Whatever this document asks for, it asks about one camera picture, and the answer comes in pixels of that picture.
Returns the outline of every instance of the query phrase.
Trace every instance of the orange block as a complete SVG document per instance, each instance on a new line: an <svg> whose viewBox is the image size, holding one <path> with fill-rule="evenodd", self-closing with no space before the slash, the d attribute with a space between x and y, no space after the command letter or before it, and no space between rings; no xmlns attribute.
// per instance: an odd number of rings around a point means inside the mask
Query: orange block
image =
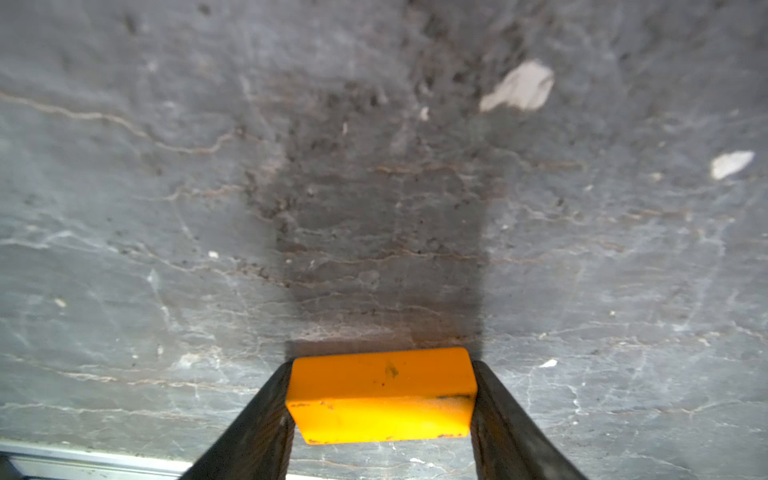
<svg viewBox="0 0 768 480"><path fill-rule="evenodd" d="M309 444L465 437L477 382L463 348L293 362L286 407Z"/></svg>

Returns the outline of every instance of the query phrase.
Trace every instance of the rectangular block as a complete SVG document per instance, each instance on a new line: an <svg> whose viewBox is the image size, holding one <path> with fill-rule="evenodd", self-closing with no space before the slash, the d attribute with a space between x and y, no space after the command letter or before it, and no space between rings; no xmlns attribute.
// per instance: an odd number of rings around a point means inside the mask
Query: rectangular block
<svg viewBox="0 0 768 480"><path fill-rule="evenodd" d="M477 382L463 348L293 362L286 407L309 444L465 437Z"/></svg>

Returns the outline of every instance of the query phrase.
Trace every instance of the block's top face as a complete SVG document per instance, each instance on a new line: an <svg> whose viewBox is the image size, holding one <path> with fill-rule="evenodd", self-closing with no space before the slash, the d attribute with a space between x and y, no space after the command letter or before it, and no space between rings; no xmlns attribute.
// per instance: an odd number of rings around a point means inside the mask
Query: block's top face
<svg viewBox="0 0 768 480"><path fill-rule="evenodd" d="M474 398L477 382L466 349L314 356L293 362L288 402L323 399Z"/></svg>

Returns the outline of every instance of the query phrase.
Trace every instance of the gray marble surface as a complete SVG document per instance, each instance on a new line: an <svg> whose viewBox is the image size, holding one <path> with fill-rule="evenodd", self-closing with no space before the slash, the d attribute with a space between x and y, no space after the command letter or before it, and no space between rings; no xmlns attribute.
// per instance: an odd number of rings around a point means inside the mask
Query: gray marble surface
<svg viewBox="0 0 768 480"><path fill-rule="evenodd" d="M766 478L767 19L0 3L0 436L193 460L286 357L464 345L590 478ZM479 114L526 58L546 105ZM295 473L475 477L296 437Z"/></svg>

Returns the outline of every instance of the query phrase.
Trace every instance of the stone surface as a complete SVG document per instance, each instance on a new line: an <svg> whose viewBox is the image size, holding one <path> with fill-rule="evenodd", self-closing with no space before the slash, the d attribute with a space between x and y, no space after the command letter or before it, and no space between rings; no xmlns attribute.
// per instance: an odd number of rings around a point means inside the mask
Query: stone surface
<svg viewBox="0 0 768 480"><path fill-rule="evenodd" d="M0 435L192 460L286 357L465 345L590 478L765 478L766 18L3 2ZM479 114L533 58L543 108ZM475 476L450 439L290 468Z"/></svg>

